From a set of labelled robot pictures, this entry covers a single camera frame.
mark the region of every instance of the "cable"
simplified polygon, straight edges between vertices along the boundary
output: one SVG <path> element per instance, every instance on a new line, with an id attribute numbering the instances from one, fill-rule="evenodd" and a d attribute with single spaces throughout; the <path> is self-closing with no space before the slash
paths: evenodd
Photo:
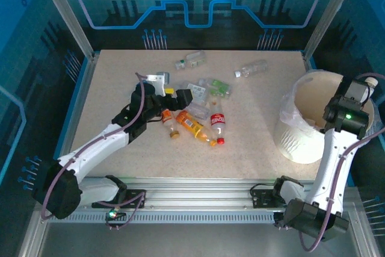
<path id="1" fill-rule="evenodd" d="M 121 132 L 121 131 L 124 131 L 126 128 L 130 127 L 133 123 L 135 123 L 135 121 L 140 117 L 140 114 L 142 113 L 142 110 L 143 110 L 143 107 L 144 107 L 144 84 L 143 84 L 143 80 L 146 79 L 147 77 L 146 76 L 142 76 L 140 75 L 139 73 L 135 73 L 136 76 L 138 77 L 139 79 L 139 83 L 140 83 L 140 89 L 141 89 L 141 99 L 140 99 L 140 107 L 139 107 L 139 110 L 137 112 L 137 115 L 125 126 L 119 128 L 119 129 L 116 129 L 115 131 L 112 131 L 112 132 L 109 132 L 105 135 L 102 135 L 98 138 L 96 138 L 95 140 L 89 142 L 88 144 L 86 144 L 84 147 L 82 147 L 77 153 L 75 153 L 75 155 L 68 160 L 68 162 L 64 165 L 63 168 L 61 168 L 61 170 L 58 172 L 58 174 L 56 175 L 56 177 L 54 177 L 54 180 L 52 180 L 52 183 L 50 184 L 48 190 L 47 190 L 47 193 L 46 193 L 46 196 L 44 198 L 44 201 L 43 201 L 43 205 L 42 205 L 42 210 L 40 212 L 40 216 L 43 220 L 47 220 L 49 218 L 52 217 L 52 214 L 51 215 L 48 215 L 46 216 L 46 210 L 47 210 L 47 204 L 48 204 L 48 200 L 52 194 L 52 191 L 54 190 L 54 187 L 56 185 L 56 183 L 58 182 L 59 178 L 61 177 L 61 175 L 64 173 L 64 171 L 72 164 L 76 161 L 76 159 L 85 151 L 87 150 L 90 146 L 96 144 L 98 141 L 101 141 L 101 140 L 104 140 L 106 139 L 107 137 L 109 137 L 110 135 L 114 135 L 118 132 Z"/>
<path id="2" fill-rule="evenodd" d="M 110 230 L 112 230 L 112 229 L 119 230 L 119 229 L 127 226 L 132 221 L 132 219 L 134 218 L 135 213 L 137 212 L 138 208 L 140 207 L 140 204 L 142 203 L 142 201 L 144 199 L 144 192 L 142 192 L 142 193 L 138 194 L 137 196 L 133 197 L 132 199 L 122 203 L 122 204 L 126 205 L 126 204 L 129 204 L 129 203 L 132 203 L 133 201 L 137 200 L 138 198 L 140 198 L 140 200 L 139 200 L 137 206 L 135 207 L 135 210 L 132 212 L 132 215 L 129 217 L 129 219 L 127 220 L 126 223 L 124 223 L 122 225 L 111 226 L 108 223 L 108 219 L 106 218 L 106 225 L 109 227 Z M 104 203 L 104 202 L 98 202 L 98 203 L 102 204 L 102 205 L 105 205 L 105 206 L 112 206 L 112 207 L 124 206 L 122 204 L 108 204 L 108 203 Z"/>
<path id="3" fill-rule="evenodd" d="M 264 184 L 264 183 L 257 183 L 257 184 L 255 184 L 255 185 L 252 186 L 252 187 L 250 188 L 250 190 L 249 190 L 250 196 L 251 196 L 251 197 L 253 197 L 253 194 L 251 193 L 251 191 L 252 191 L 255 187 L 257 187 L 257 186 L 268 186 L 268 187 L 271 187 L 271 186 L 274 186 L 274 184 L 270 184 L 270 185 Z"/>
<path id="4" fill-rule="evenodd" d="M 158 119 L 158 120 L 149 120 L 147 123 L 157 123 L 157 122 L 160 122 L 161 120 L 163 120 L 163 115 L 161 116 L 160 119 Z"/>
<path id="5" fill-rule="evenodd" d="M 380 75 L 379 73 L 371 73 L 371 72 L 368 72 L 368 73 L 364 73 L 362 75 L 359 75 L 357 77 L 357 79 L 359 78 L 364 78 L 366 76 L 373 76 L 373 77 L 377 77 L 377 78 L 381 78 L 381 79 L 385 79 L 385 76 L 384 75 Z M 337 189 L 337 183 L 338 183 L 338 177 L 339 177 L 339 173 L 341 172 L 341 168 L 342 168 L 342 164 L 343 162 L 346 160 L 348 154 L 353 150 L 355 149 L 356 147 L 358 147 L 359 145 L 367 142 L 367 141 L 370 141 L 371 139 L 377 137 L 378 135 L 382 134 L 385 132 L 385 127 L 383 127 L 381 130 L 379 130 L 378 132 L 375 132 L 374 134 L 371 134 L 370 136 L 366 137 L 366 138 L 363 138 L 362 140 L 360 141 L 357 141 L 356 143 L 352 144 L 350 147 L 348 147 L 342 154 L 342 156 L 340 157 L 339 159 L 339 162 L 338 162 L 338 165 L 337 165 L 337 169 L 336 169 L 336 173 L 334 174 L 334 177 L 333 177 L 333 183 L 331 185 L 331 190 L 330 190 L 330 195 L 329 195 L 329 201 L 328 201 L 328 204 L 327 204 L 327 209 L 326 209 L 326 215 L 325 215 L 325 219 L 322 223 L 322 226 L 321 226 L 321 230 L 319 231 L 319 234 L 316 238 L 316 240 L 314 241 L 314 243 L 309 247 L 307 248 L 305 246 L 305 243 L 303 241 L 303 234 L 302 232 L 300 232 L 300 241 L 301 241 L 301 245 L 302 245 L 302 248 L 306 251 L 306 252 L 313 252 L 319 242 L 321 241 L 322 239 L 322 236 L 324 235 L 325 231 L 326 231 L 326 227 L 327 227 L 327 223 L 329 222 L 329 219 L 330 219 L 330 214 L 331 214 L 331 207 L 333 206 L 333 203 L 334 203 L 334 195 L 336 193 L 336 189 Z"/>

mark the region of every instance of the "yellow object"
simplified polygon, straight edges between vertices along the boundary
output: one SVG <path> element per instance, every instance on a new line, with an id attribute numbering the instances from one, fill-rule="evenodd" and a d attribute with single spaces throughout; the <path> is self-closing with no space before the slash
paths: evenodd
<path id="1" fill-rule="evenodd" d="M 173 94 L 173 93 L 174 93 L 174 89 L 173 89 L 172 87 L 170 87 L 170 88 L 165 88 L 165 89 L 164 89 L 164 92 L 165 92 L 166 94 Z"/>
<path id="2" fill-rule="evenodd" d="M 217 141 L 211 139 L 210 131 L 187 113 L 187 111 L 181 111 L 176 117 L 176 121 L 192 133 L 196 139 L 205 141 L 212 147 L 217 144 Z"/>

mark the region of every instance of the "glass panel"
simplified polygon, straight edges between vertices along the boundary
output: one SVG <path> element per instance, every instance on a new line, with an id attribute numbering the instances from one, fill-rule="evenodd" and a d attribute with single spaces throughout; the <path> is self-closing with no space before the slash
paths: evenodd
<path id="1" fill-rule="evenodd" d="M 94 49 L 304 49 L 329 0 L 69 0 Z"/>
<path id="2" fill-rule="evenodd" d="M 345 0 L 313 55 L 315 66 L 346 76 L 355 77 L 365 72 L 385 74 L 385 0 Z M 378 131 L 385 120 L 385 81 L 380 81 L 372 99 L 378 105 L 371 132 Z M 380 201 L 368 203 L 369 217 L 376 229 L 374 234 L 385 231 L 385 215 L 379 203 L 384 202 L 385 172 L 384 136 L 372 140 L 357 152 L 352 166 L 353 181 L 360 188 L 362 199 L 371 200 L 380 196 Z M 378 245 L 385 249 L 382 236 L 377 236 Z"/>
<path id="3" fill-rule="evenodd" d="M 17 256 L 34 156 L 53 157 L 84 57 L 51 0 L 0 0 L 0 20 L 0 245 Z"/>

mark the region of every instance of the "plastic bag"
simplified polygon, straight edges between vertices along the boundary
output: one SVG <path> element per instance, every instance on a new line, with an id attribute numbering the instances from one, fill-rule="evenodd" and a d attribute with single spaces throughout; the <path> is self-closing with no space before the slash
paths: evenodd
<path id="1" fill-rule="evenodd" d="M 298 128 L 307 135 L 314 134 L 314 132 L 317 131 L 317 129 L 314 128 L 313 126 L 310 126 L 302 118 L 302 114 L 300 113 L 298 108 L 295 106 L 294 100 L 295 100 L 295 95 L 297 93 L 298 87 L 300 87 L 301 85 L 307 82 L 312 81 L 313 80 L 312 74 L 315 72 L 324 72 L 324 70 L 319 70 L 319 69 L 309 70 L 304 76 L 302 76 L 298 81 L 296 81 L 291 91 L 289 91 L 287 94 L 283 96 L 281 101 L 281 108 L 279 112 L 279 118 L 283 123 L 293 128 Z"/>

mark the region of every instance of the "white bottle cap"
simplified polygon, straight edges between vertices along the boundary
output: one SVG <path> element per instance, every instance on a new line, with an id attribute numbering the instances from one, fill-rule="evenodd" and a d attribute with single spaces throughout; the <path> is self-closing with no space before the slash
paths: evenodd
<path id="1" fill-rule="evenodd" d="M 370 87 L 376 87 L 378 84 L 378 81 L 375 78 L 368 77 L 365 79 L 365 82 L 369 84 Z"/>

